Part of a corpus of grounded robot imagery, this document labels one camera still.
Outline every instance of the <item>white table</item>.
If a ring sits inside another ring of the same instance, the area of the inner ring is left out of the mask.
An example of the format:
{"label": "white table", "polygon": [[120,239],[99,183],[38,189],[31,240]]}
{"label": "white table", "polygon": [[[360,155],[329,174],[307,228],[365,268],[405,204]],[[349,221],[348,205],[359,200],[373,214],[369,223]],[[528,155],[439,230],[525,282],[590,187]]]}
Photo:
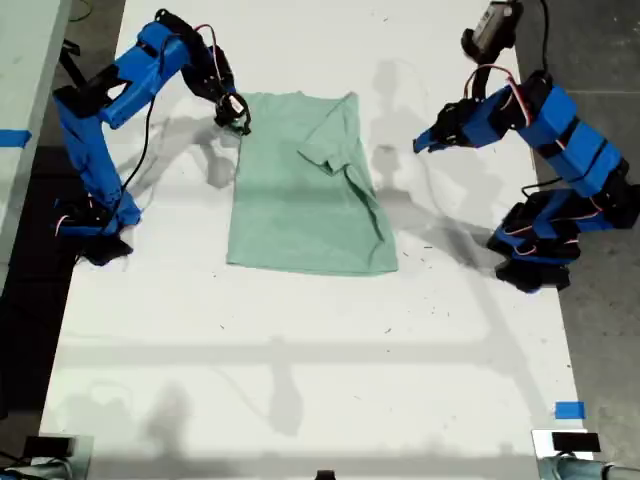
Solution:
{"label": "white table", "polygon": [[24,149],[0,148],[0,294],[71,0],[3,0],[0,7],[0,130],[28,130]]}
{"label": "white table", "polygon": [[[468,232],[520,200],[530,153],[514,135],[411,152],[462,94],[460,35],[486,1],[135,0],[118,54],[159,7],[215,26],[242,91],[360,95],[400,270],[226,265],[233,149],[178,76],[132,188],[135,253],[74,272],[42,432],[93,436],[95,479],[537,478],[531,430],[582,426],[553,419],[576,399],[558,296],[491,278],[497,258]],[[501,62],[515,72],[513,51]],[[145,113],[107,132],[123,175]]]}

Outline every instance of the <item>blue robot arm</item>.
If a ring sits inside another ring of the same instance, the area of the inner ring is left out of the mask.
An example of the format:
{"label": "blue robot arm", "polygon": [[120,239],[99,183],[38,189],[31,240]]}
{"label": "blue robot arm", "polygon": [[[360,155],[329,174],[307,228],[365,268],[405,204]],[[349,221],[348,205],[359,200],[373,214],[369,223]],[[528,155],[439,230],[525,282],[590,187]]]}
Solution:
{"label": "blue robot arm", "polygon": [[[67,56],[65,67],[69,62]],[[72,68],[76,86],[56,90],[54,100],[69,158],[87,196],[56,203],[56,234],[104,237],[88,244],[92,252],[87,248],[83,252],[93,263],[102,265],[131,252],[119,241],[118,233],[125,226],[137,224],[141,215],[126,191],[133,174],[123,185],[109,155],[102,124],[120,128],[148,104],[150,114],[156,95],[178,72],[192,93],[215,104],[218,125],[235,127],[244,117],[240,133],[246,135],[250,133],[251,115],[235,90],[231,68],[215,36],[213,45],[207,47],[197,30],[164,9],[142,29],[133,47],[94,78],[85,81],[77,67]],[[122,90],[112,97],[109,92],[114,87]],[[105,242],[106,238],[115,241]]]}
{"label": "blue robot arm", "polygon": [[640,213],[640,187],[626,180],[620,151],[577,117],[575,103],[543,72],[517,87],[448,104],[436,124],[414,140],[414,151],[452,146],[479,148],[513,129],[570,187],[537,192],[518,203],[488,247],[509,259],[497,276],[532,292],[569,285],[566,266],[580,256],[580,233],[631,228]]}

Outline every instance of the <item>electrical wire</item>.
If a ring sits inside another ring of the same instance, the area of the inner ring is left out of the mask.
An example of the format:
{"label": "electrical wire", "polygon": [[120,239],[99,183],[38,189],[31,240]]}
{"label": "electrical wire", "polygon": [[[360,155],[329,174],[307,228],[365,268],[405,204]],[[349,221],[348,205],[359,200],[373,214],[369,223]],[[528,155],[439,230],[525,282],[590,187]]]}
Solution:
{"label": "electrical wire", "polygon": [[544,37],[542,39],[542,69],[549,71],[549,62],[547,61],[547,48],[549,46],[549,5],[547,0],[540,0],[542,11],[544,12]]}
{"label": "electrical wire", "polygon": [[217,55],[217,47],[218,47],[218,42],[216,40],[216,32],[213,30],[213,27],[211,25],[209,25],[208,23],[204,23],[202,25],[198,25],[196,28],[194,28],[194,30],[197,32],[198,30],[201,30],[203,28],[208,28],[211,31],[211,38],[213,39],[213,46],[212,46],[212,54],[213,54],[213,64],[216,67],[216,75],[218,76],[218,82],[220,83],[220,85],[222,85],[222,76],[220,75],[220,69],[218,68],[218,55]]}
{"label": "electrical wire", "polygon": [[[593,204],[594,207],[596,207],[596,211],[594,213],[588,213],[587,215],[583,215],[581,217],[562,217],[562,218],[554,218],[553,220],[549,220],[550,223],[553,222],[564,222],[567,220],[570,221],[577,221],[577,220],[589,220],[590,218],[595,218],[598,215],[600,215],[604,210],[598,206],[598,204],[596,203],[596,201],[593,199],[593,197],[590,197],[589,200],[591,200],[591,203]],[[513,235],[517,235],[519,233],[523,233],[526,232],[528,230],[531,230],[533,228],[533,225],[528,225],[526,227],[523,228],[519,228],[518,230],[514,230],[512,232],[507,232],[505,231],[505,235],[509,235],[509,236],[513,236]]]}
{"label": "electrical wire", "polygon": [[80,15],[77,18],[69,19],[70,23],[76,23],[76,22],[81,22],[82,20],[86,20],[93,13],[93,4],[89,2],[89,0],[79,0],[79,1],[84,3],[89,10],[87,10],[87,13],[85,13],[84,15]]}
{"label": "electrical wire", "polygon": [[522,93],[520,93],[519,87],[516,85],[516,81],[515,81],[515,78],[513,77],[513,74],[507,68],[501,67],[500,65],[496,65],[493,63],[480,65],[478,68],[476,68],[473,71],[473,73],[469,76],[469,78],[467,79],[467,82],[464,85],[464,98],[469,98],[469,85],[471,84],[471,81],[474,79],[478,71],[483,68],[496,69],[507,74],[507,83],[509,84],[509,86],[511,87],[511,90],[513,91],[512,95],[515,97],[518,104],[520,105],[520,110],[522,110],[522,115],[524,116],[524,119],[525,119],[525,125],[529,127],[533,121],[533,116],[531,115],[531,112],[529,111],[529,108],[527,107],[524,101]]}

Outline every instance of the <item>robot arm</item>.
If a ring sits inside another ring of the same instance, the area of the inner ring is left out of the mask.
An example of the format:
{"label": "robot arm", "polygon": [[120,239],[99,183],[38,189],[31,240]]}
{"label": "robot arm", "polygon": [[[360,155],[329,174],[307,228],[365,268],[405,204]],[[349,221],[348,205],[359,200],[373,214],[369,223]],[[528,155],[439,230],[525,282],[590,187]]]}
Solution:
{"label": "robot arm", "polygon": [[544,285],[569,285],[566,265],[580,256],[580,233],[631,228],[640,213],[640,186],[627,182],[629,166],[619,150],[580,120],[575,103],[553,84],[546,55],[544,70],[521,85],[509,75],[509,86],[485,98],[488,73],[504,70],[492,62],[513,46],[521,13],[517,1],[491,2],[476,31],[465,31],[463,48],[480,64],[467,82],[474,80],[472,97],[466,98],[465,88],[465,98],[445,105],[413,146],[416,153],[479,148],[512,129],[558,174],[545,184],[568,184],[568,189],[537,192],[518,203],[487,245],[508,259],[497,269],[498,278],[532,292]]}
{"label": "robot arm", "polygon": [[[231,68],[215,36],[207,47],[197,30],[159,10],[136,44],[113,64],[86,83],[54,92],[69,157],[88,194],[79,202],[58,203],[61,233],[113,236],[139,222],[140,210],[111,160],[102,124],[117,129],[147,104],[153,108],[158,92],[178,72],[195,95],[215,104],[218,125],[232,126],[244,117],[241,133],[250,133],[249,109],[235,91]],[[109,91],[114,87],[123,89],[112,98]]]}

